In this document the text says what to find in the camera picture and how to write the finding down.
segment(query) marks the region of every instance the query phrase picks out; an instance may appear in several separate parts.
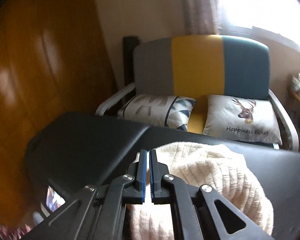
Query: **geometric print pillow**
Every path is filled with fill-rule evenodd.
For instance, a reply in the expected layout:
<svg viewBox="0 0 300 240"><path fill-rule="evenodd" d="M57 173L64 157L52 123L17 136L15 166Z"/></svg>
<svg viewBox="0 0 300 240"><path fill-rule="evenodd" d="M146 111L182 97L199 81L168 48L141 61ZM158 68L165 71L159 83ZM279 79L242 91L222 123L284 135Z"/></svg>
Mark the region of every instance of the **geometric print pillow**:
<svg viewBox="0 0 300 240"><path fill-rule="evenodd" d="M188 97L137 95L119 111L122 119L187 131L196 100Z"/></svg>

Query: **white chair armrest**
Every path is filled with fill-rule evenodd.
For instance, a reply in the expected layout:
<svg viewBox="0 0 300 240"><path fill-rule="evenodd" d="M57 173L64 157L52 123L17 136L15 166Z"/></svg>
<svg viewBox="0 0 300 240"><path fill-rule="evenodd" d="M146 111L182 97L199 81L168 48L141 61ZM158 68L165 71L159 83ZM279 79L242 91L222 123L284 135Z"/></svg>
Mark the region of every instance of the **white chair armrest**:
<svg viewBox="0 0 300 240"><path fill-rule="evenodd" d="M299 149L299 138L296 128L294 127L287 111L280 103L279 99L275 94L269 90L269 101L271 102L274 111L278 114L281 122L283 123L284 129L288 135L289 150L298 151Z"/></svg>
<svg viewBox="0 0 300 240"><path fill-rule="evenodd" d="M119 90L113 96L109 97L106 101L100 104L98 109L96 110L96 115L103 115L106 110L109 110L112 106L118 103L124 96L128 95L136 88L135 83L130 83L128 86Z"/></svg>

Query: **deer head illustration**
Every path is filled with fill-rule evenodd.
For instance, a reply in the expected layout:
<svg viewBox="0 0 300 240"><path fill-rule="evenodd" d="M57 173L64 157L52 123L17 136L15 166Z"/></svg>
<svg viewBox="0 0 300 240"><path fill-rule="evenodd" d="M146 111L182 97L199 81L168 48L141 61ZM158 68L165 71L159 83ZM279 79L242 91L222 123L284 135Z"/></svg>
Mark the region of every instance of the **deer head illustration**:
<svg viewBox="0 0 300 240"><path fill-rule="evenodd" d="M240 118L244 118L244 122L245 123L253 123L253 116L252 116L252 112L253 112L253 108L255 108L255 106L257 105L257 103L255 102L255 100L250 100L249 99L249 104L251 105L251 108L245 108L237 98L233 98L232 101L240 106L241 108L241 113L238 114L238 117Z"/></svg>

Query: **wooden cabinet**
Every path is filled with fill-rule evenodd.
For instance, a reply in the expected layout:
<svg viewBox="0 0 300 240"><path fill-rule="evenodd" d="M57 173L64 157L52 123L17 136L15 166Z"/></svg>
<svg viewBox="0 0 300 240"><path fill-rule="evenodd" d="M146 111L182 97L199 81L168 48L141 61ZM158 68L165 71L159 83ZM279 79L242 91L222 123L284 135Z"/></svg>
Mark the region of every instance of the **wooden cabinet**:
<svg viewBox="0 0 300 240"><path fill-rule="evenodd" d="M26 145L65 111L117 91L94 0L6 0L0 8L0 222L34 201Z"/></svg>

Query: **window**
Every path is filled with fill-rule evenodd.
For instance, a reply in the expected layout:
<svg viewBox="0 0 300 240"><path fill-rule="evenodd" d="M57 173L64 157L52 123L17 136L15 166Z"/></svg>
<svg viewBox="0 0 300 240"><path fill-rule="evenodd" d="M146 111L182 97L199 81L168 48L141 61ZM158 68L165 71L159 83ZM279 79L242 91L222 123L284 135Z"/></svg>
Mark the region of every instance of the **window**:
<svg viewBox="0 0 300 240"><path fill-rule="evenodd" d="M263 36L300 50L297 0L220 0L220 4L222 34Z"/></svg>

